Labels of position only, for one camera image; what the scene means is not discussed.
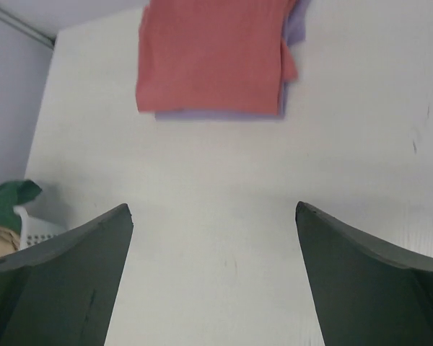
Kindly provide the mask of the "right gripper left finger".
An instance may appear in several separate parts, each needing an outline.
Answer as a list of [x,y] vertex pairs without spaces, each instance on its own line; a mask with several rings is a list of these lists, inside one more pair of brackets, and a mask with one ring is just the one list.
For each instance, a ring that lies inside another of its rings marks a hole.
[[133,229],[121,204],[0,257],[0,345],[104,345]]

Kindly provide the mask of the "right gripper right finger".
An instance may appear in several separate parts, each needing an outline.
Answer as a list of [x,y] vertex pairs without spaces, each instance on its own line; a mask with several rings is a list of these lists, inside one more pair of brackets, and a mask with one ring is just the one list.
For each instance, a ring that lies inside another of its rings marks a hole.
[[433,345],[433,258],[299,202],[295,221],[326,345]]

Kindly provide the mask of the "pink t shirt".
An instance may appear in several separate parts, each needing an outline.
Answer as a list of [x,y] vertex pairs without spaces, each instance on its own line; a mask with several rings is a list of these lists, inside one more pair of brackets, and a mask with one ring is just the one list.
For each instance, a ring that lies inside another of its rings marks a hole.
[[277,115],[297,68],[283,36],[293,1],[151,1],[139,25],[141,112]]

